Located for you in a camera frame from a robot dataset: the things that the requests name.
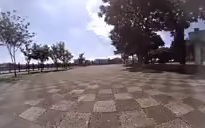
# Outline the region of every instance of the walkway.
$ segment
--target walkway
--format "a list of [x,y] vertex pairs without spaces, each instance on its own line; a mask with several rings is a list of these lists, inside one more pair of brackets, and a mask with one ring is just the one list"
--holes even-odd
[[205,128],[205,80],[91,66],[0,85],[0,128]]

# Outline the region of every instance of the blue sky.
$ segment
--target blue sky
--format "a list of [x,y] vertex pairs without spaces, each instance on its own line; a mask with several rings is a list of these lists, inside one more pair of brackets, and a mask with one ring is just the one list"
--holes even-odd
[[[53,44],[64,41],[66,48],[78,57],[84,52],[86,58],[112,57],[114,48],[108,38],[111,26],[98,18],[97,12],[102,0],[0,0],[0,11],[17,10],[31,23],[30,31],[37,33],[34,41],[39,44]],[[193,24],[193,28],[205,29],[203,23]],[[171,37],[167,32],[159,32],[169,45]],[[21,53],[18,62],[25,62]],[[5,48],[0,48],[0,62],[10,62]]]

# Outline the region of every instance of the tree foliage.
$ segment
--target tree foliage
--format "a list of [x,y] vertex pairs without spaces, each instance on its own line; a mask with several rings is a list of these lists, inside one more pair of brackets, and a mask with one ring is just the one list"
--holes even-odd
[[117,53],[128,47],[127,51],[132,54],[137,45],[131,40],[148,44],[146,41],[148,38],[145,37],[151,39],[150,35],[154,32],[165,30],[171,31],[174,35],[176,42],[174,50],[178,52],[176,60],[184,64],[186,49],[184,30],[192,22],[197,22],[199,19],[205,21],[205,1],[200,0],[103,0],[103,2],[106,4],[100,7],[99,15],[104,17],[108,24],[119,29],[119,39],[115,39],[119,43],[115,45],[118,46]]
[[57,43],[58,46],[58,58],[63,63],[63,66],[65,67],[66,64],[73,58],[73,55],[71,52],[68,51],[68,49],[65,49],[65,43],[60,41]]
[[34,33],[28,31],[30,23],[16,15],[16,11],[2,12],[0,15],[0,43],[8,49],[11,61],[14,64],[16,76],[16,52],[21,46],[31,43]]
[[59,47],[57,44],[53,44],[50,49],[50,58],[54,62],[56,68],[58,68],[58,59],[59,59]]
[[79,58],[78,58],[79,64],[83,64],[83,63],[84,63],[84,61],[85,61],[84,54],[85,54],[85,53],[80,53],[80,54],[79,54]]
[[44,62],[50,57],[50,48],[48,45],[38,45],[36,43],[32,46],[32,58],[41,62],[41,71],[43,71]]

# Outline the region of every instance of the green tree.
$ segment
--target green tree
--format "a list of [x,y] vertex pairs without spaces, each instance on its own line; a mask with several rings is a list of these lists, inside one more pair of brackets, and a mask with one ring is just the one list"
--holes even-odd
[[38,45],[36,43],[32,46],[32,58],[39,60],[41,64],[41,72],[44,69],[44,62],[47,61],[50,57],[50,48],[48,45]]
[[16,15],[16,11],[2,12],[0,15],[0,43],[5,45],[16,74],[16,52],[25,44],[31,42],[34,33],[28,31],[30,23]]
[[27,63],[27,70],[28,70],[28,73],[30,73],[30,61],[32,59],[32,49],[30,47],[30,44],[29,43],[25,44],[25,47],[21,48],[20,50],[23,53],[23,55],[25,56],[25,60]]
[[53,44],[50,49],[50,58],[54,62],[56,69],[58,70],[58,59],[59,59],[59,47],[58,44]]
[[58,49],[59,49],[59,60],[63,63],[63,66],[66,68],[68,62],[73,58],[73,55],[71,52],[69,52],[67,49],[65,49],[65,43],[64,42],[59,42],[58,44]]
[[82,64],[84,63],[84,61],[85,61],[84,54],[85,54],[85,53],[80,53],[80,54],[79,54],[78,60],[79,60],[79,64],[80,64],[80,65],[82,65]]

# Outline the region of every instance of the railing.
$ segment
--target railing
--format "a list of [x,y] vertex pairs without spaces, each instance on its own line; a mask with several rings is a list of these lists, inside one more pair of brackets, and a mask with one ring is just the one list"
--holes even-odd
[[3,63],[0,64],[0,75],[1,74],[9,74],[16,72],[33,72],[33,71],[48,71],[48,70],[57,70],[57,69],[66,69],[68,67],[76,66],[74,64],[11,64],[11,63]]

